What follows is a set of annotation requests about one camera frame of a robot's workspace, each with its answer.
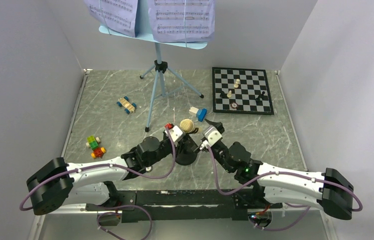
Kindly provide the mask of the black microphone stand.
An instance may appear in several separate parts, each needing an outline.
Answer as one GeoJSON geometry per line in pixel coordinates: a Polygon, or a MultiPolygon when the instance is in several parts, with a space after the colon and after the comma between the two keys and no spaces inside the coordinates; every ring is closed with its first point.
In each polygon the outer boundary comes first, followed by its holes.
{"type": "Polygon", "coordinates": [[[202,129],[196,127],[192,132],[186,133],[176,146],[175,162],[182,166],[194,163],[199,153],[199,145],[192,139],[191,135],[201,133],[202,129]]]}

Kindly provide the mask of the gold toy microphone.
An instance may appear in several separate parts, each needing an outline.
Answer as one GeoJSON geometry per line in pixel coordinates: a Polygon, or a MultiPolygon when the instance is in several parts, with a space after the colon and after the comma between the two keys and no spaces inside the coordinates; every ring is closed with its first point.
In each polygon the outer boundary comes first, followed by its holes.
{"type": "Polygon", "coordinates": [[[194,124],[190,119],[184,119],[179,123],[179,128],[186,134],[202,133],[203,129],[194,124]]]}

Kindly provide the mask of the light blue music stand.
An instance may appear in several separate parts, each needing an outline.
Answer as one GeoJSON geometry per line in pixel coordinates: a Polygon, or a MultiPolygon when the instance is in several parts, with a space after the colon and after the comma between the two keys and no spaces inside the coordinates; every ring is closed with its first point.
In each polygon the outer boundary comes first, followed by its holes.
{"type": "Polygon", "coordinates": [[[178,73],[176,73],[175,70],[170,68],[166,61],[162,60],[161,42],[158,42],[153,39],[152,29],[150,27],[149,17],[148,17],[148,3],[146,0],[138,1],[135,24],[136,24],[135,25],[136,36],[134,37],[134,39],[154,43],[156,57],[157,57],[157,59],[154,61],[151,67],[148,70],[146,70],[143,74],[140,75],[140,79],[143,79],[148,73],[155,71],[152,94],[151,94],[151,99],[150,99],[150,104],[149,104],[149,113],[148,113],[147,123],[145,126],[145,132],[148,132],[150,129],[154,100],[156,100],[157,98],[167,97],[181,90],[183,87],[190,88],[200,98],[204,98],[204,95],[199,90],[197,90],[193,85],[191,85],[188,81],[186,81],[183,77],[181,77],[178,73]],[[179,79],[182,82],[182,85],[174,89],[173,91],[167,91],[165,88],[165,80],[164,80],[164,73],[166,71],[169,71],[177,79],[179,79]]]}

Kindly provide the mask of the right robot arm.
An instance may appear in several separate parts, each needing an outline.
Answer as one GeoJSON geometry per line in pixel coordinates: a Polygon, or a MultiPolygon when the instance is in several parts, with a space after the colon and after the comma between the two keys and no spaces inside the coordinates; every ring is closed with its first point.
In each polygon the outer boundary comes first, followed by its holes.
{"type": "Polygon", "coordinates": [[[221,122],[207,121],[200,149],[211,155],[212,163],[220,164],[240,187],[227,192],[228,195],[251,187],[251,202],[257,208],[271,204],[293,204],[323,210],[327,215],[350,220],[353,212],[362,210],[354,187],[338,170],[326,168],[324,172],[298,171],[277,167],[252,159],[251,153],[239,142],[227,147],[222,141],[225,129],[221,122]]]}

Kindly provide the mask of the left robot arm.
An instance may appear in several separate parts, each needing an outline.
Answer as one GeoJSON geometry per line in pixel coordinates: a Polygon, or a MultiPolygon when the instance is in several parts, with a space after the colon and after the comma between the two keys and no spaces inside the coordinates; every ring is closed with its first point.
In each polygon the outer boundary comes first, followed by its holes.
{"type": "Polygon", "coordinates": [[[197,158],[197,144],[188,134],[149,136],[121,156],[90,163],[67,163],[63,157],[50,160],[27,180],[28,196],[20,210],[33,210],[37,216],[61,206],[93,204],[106,210],[118,204],[114,182],[136,177],[151,179],[146,169],[172,155],[173,163],[190,165],[197,158]]]}

